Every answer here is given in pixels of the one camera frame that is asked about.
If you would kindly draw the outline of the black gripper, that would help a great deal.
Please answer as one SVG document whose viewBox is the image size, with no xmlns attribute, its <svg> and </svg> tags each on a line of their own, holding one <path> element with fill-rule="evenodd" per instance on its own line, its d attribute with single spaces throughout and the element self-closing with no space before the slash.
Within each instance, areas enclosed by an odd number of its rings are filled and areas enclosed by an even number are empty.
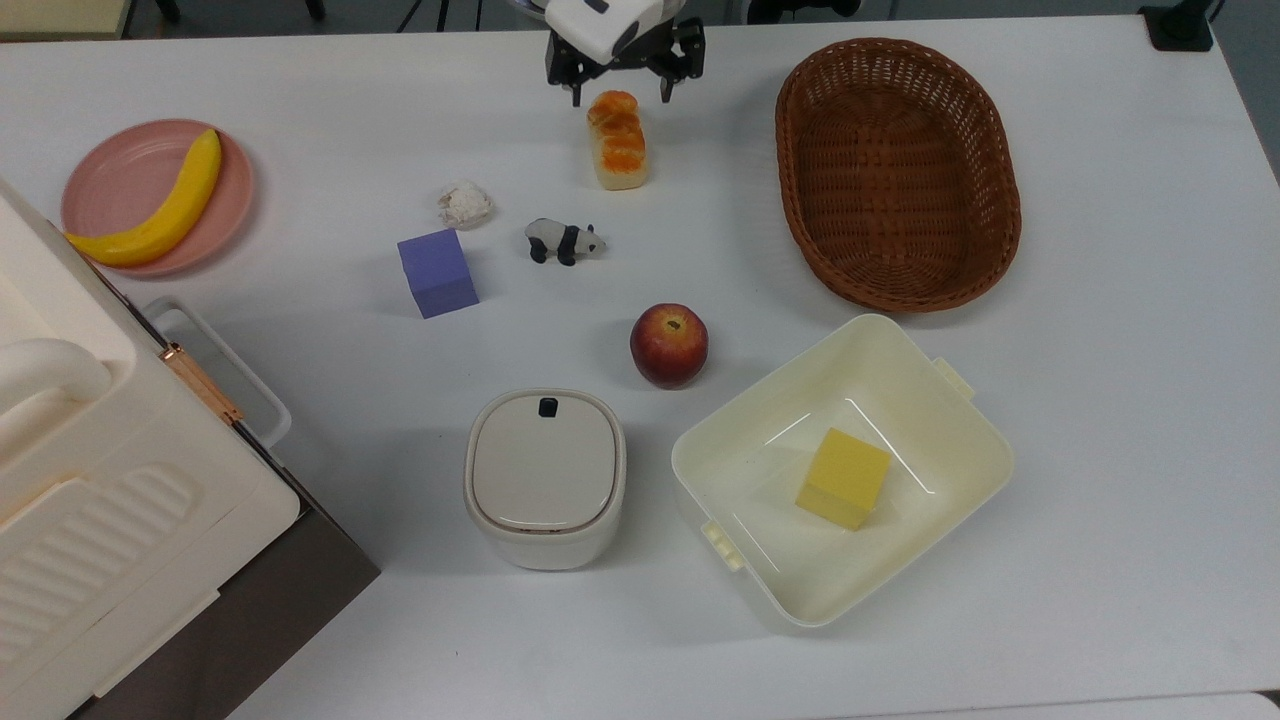
<svg viewBox="0 0 1280 720">
<path fill-rule="evenodd" d="M 660 101 L 669 102 L 675 86 L 703 76 L 707 38 L 696 17 L 680 23 L 673 19 L 634 38 L 618 56 L 599 63 L 571 46 L 552 31 L 547 46 L 547 82 L 566 87 L 572 106 L 581 108 L 582 86 L 611 70 L 648 69 L 660 78 Z"/>
</svg>

